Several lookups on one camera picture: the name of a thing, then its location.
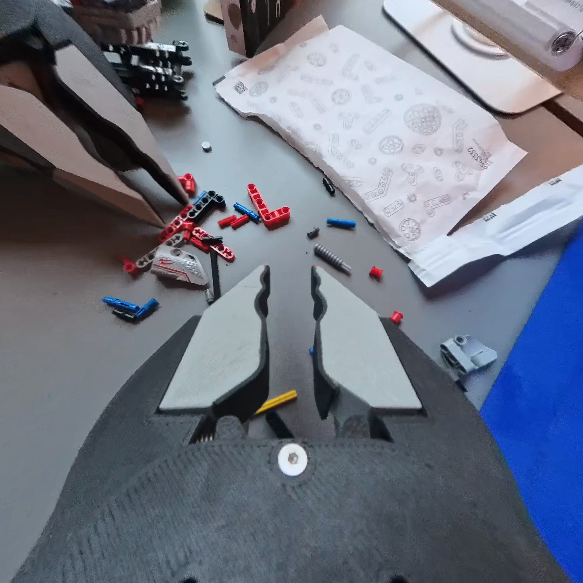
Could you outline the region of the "printed paper bag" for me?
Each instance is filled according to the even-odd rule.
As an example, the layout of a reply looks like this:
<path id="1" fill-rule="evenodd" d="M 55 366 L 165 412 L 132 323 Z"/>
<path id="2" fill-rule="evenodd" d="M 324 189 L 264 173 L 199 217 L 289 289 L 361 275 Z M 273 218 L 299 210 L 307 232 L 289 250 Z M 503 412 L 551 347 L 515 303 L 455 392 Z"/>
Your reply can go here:
<path id="1" fill-rule="evenodd" d="M 527 155 L 472 100 L 321 16 L 215 90 L 322 170 L 408 258 L 448 235 Z"/>

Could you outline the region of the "red lego L-beam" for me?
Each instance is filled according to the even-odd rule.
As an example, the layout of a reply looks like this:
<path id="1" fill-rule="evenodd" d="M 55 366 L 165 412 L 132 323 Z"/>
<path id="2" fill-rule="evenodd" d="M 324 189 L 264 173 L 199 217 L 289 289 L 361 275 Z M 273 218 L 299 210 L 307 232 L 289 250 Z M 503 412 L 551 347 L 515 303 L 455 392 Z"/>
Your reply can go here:
<path id="1" fill-rule="evenodd" d="M 263 196 L 253 183 L 247 185 L 248 196 L 250 197 L 259 217 L 267 229 L 273 230 L 284 226 L 290 219 L 290 208 L 287 206 L 270 210 L 264 201 Z"/>

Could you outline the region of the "grey lego connector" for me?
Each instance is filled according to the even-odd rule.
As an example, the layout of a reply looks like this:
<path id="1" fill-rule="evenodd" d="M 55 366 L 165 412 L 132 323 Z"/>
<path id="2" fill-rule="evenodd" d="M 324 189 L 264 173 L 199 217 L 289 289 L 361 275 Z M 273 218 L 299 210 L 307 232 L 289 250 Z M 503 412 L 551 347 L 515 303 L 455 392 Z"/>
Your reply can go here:
<path id="1" fill-rule="evenodd" d="M 495 350 L 470 335 L 457 334 L 443 341 L 440 353 L 452 377 L 458 381 L 490 366 L 498 358 Z"/>

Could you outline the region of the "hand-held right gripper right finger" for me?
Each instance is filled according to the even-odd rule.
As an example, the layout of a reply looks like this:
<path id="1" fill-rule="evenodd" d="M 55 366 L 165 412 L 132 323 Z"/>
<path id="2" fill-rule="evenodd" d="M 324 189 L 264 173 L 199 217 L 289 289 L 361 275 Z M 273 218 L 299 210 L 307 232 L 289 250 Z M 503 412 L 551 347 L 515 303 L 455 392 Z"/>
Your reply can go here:
<path id="1" fill-rule="evenodd" d="M 380 316 L 324 268 L 311 268 L 314 397 L 321 419 L 417 414 L 423 405 Z"/>

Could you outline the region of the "plain white paper bag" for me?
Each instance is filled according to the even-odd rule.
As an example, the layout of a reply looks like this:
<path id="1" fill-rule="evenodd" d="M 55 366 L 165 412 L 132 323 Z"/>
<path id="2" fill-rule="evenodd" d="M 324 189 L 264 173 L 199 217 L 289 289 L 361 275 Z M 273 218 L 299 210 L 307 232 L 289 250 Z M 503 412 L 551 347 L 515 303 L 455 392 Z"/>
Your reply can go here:
<path id="1" fill-rule="evenodd" d="M 509 257 L 582 217 L 582 165 L 416 252 L 409 269 L 430 288 L 458 269 L 489 257 Z"/>

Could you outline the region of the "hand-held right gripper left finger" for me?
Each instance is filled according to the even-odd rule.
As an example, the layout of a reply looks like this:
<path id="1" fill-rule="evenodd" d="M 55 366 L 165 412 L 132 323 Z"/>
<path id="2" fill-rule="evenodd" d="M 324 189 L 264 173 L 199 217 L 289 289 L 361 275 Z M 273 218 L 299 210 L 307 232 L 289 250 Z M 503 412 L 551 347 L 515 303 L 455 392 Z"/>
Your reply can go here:
<path id="1" fill-rule="evenodd" d="M 162 414 L 252 417 L 269 393 L 270 267 L 260 265 L 200 317 L 158 406 Z"/>

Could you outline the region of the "instruction sheet on stand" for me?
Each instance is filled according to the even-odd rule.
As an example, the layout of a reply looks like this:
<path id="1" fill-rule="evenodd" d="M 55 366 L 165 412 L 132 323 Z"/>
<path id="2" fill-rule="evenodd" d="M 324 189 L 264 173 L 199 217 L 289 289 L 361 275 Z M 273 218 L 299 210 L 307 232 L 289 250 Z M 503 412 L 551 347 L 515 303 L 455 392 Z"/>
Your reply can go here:
<path id="1" fill-rule="evenodd" d="M 582 98 L 582 62 L 558 72 L 487 27 L 474 30 L 456 1 L 384 1 L 383 10 L 492 110 L 521 114 L 563 95 Z"/>

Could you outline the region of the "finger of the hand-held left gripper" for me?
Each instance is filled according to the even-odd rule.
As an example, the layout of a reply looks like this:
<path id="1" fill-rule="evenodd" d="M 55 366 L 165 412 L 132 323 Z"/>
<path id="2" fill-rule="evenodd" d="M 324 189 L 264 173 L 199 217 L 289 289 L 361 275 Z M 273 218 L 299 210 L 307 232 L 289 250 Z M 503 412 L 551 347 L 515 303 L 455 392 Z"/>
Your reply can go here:
<path id="1" fill-rule="evenodd" d="M 142 114 L 74 45 L 56 50 L 54 58 L 56 86 L 90 135 L 99 137 L 99 155 L 116 170 L 144 170 L 186 204 L 186 192 Z"/>
<path id="2" fill-rule="evenodd" d="M 1 150 L 50 174 L 66 188 L 163 226 L 150 203 L 91 156 L 62 120 L 32 94 L 9 86 L 1 86 Z"/>

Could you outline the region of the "black grey lego model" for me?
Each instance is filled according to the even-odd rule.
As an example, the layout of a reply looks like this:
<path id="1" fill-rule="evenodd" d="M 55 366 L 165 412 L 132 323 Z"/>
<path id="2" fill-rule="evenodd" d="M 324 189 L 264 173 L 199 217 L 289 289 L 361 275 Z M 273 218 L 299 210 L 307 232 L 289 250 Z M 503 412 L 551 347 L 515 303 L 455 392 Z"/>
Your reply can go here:
<path id="1" fill-rule="evenodd" d="M 186 101 L 182 69 L 192 65 L 185 40 L 154 42 L 161 1 L 71 1 L 69 13 L 96 42 L 131 89 L 136 104 L 145 98 Z"/>

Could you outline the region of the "red lego beam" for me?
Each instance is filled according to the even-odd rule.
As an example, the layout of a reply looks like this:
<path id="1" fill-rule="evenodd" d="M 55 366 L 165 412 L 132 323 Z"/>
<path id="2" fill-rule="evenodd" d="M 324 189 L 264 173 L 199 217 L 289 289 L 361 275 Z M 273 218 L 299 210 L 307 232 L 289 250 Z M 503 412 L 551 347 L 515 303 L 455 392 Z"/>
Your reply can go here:
<path id="1" fill-rule="evenodd" d="M 194 227 L 193 228 L 193 233 L 191 236 L 191 243 L 194 246 L 197 246 L 200 250 L 203 250 L 205 252 L 209 252 L 210 248 L 207 244 L 203 243 L 201 240 L 201 236 L 215 236 L 215 235 L 211 235 L 208 232 L 206 232 L 205 230 L 201 229 L 200 227 Z M 216 245 L 215 249 L 217 250 L 218 256 L 222 257 L 225 261 L 232 263 L 236 260 L 236 256 L 234 254 L 234 251 L 227 247 L 224 242 L 222 244 Z"/>
<path id="2" fill-rule="evenodd" d="M 193 209 L 193 205 L 187 205 L 182 209 L 182 211 L 180 211 L 178 215 L 176 215 L 175 218 L 173 218 L 170 223 L 168 223 L 168 225 L 166 225 L 166 227 L 160 232 L 158 236 L 158 241 L 160 244 L 165 243 L 173 235 L 182 232 L 184 229 L 188 231 L 193 230 L 193 228 L 196 226 L 196 223 L 189 215 Z"/>

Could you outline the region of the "blue plastic bin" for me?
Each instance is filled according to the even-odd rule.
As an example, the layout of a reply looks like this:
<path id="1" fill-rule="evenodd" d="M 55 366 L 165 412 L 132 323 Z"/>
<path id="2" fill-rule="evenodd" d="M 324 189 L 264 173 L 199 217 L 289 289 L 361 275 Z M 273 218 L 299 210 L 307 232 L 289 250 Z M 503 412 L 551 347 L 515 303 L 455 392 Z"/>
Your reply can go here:
<path id="1" fill-rule="evenodd" d="M 480 414 L 544 542 L 582 582 L 582 224 Z"/>

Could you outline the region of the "long black lego axle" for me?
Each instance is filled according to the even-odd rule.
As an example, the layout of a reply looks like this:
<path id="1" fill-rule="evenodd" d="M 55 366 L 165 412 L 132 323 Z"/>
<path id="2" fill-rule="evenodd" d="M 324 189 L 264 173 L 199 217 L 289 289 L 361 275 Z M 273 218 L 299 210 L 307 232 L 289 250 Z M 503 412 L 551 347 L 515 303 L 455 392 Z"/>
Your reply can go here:
<path id="1" fill-rule="evenodd" d="M 218 253 L 215 249 L 216 245 L 208 245 L 210 248 L 210 266 L 212 274 L 212 285 L 213 285 L 213 301 L 216 302 L 221 298 L 222 291 L 220 286 L 220 274 L 218 266 Z"/>

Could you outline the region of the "black lego beam blue pins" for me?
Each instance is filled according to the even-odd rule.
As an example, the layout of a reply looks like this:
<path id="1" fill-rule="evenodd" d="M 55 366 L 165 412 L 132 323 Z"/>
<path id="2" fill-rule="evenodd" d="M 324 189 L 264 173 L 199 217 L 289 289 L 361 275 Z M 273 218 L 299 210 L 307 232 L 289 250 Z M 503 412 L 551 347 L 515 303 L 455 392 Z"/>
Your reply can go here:
<path id="1" fill-rule="evenodd" d="M 215 191 L 204 191 L 192 203 L 186 219 L 196 224 L 202 222 L 214 210 L 224 210 L 226 201 L 224 197 Z"/>

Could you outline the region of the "clear clip bar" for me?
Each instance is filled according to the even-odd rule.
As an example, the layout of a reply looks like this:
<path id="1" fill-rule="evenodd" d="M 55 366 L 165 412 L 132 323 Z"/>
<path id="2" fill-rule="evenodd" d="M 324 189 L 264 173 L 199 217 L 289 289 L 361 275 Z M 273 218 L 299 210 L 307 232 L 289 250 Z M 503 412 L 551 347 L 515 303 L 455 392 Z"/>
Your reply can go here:
<path id="1" fill-rule="evenodd" d="M 456 1 L 461 19 L 498 37 L 551 69 L 582 61 L 582 1 Z"/>

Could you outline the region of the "lego spring shock absorber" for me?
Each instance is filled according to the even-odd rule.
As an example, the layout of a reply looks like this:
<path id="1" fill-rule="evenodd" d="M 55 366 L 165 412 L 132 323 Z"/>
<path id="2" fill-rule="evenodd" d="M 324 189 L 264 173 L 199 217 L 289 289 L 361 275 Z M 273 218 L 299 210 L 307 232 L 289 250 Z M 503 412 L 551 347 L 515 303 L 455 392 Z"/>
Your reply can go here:
<path id="1" fill-rule="evenodd" d="M 329 249 L 325 248 L 321 244 L 315 244 L 313 248 L 314 255 L 326 262 L 328 265 L 334 267 L 335 269 L 343 272 L 347 275 L 352 273 L 352 268 L 337 254 L 334 254 Z"/>

